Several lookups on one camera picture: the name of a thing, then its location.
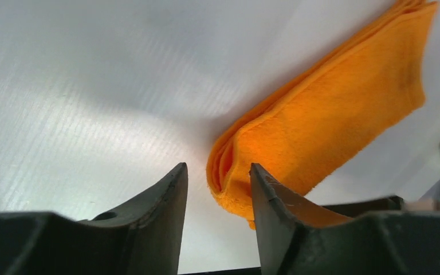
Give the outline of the orange towel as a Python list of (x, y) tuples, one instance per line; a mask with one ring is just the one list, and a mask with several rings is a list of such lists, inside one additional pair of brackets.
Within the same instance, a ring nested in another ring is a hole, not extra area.
[(396, 1), (379, 18), (240, 117), (206, 166), (213, 198), (255, 228), (249, 170), (305, 195), (425, 102), (422, 60), (436, 1)]

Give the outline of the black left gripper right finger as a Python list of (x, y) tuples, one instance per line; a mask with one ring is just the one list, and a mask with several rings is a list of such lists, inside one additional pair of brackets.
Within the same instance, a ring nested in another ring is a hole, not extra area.
[(262, 274), (440, 274), (440, 211), (373, 211), (315, 226), (309, 201), (250, 169)]

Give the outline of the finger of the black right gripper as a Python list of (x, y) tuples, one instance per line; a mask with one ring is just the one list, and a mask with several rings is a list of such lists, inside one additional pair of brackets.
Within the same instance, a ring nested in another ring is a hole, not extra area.
[(404, 199), (391, 195), (388, 197), (376, 198), (370, 201), (352, 202), (338, 205), (324, 205), (330, 211), (347, 217), (358, 217), (369, 211), (390, 211), (401, 210), (404, 206)]

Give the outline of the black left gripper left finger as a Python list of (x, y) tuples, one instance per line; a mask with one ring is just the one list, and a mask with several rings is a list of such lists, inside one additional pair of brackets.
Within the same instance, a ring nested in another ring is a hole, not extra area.
[(179, 163), (91, 220), (0, 213), (0, 274), (177, 274), (187, 190)]

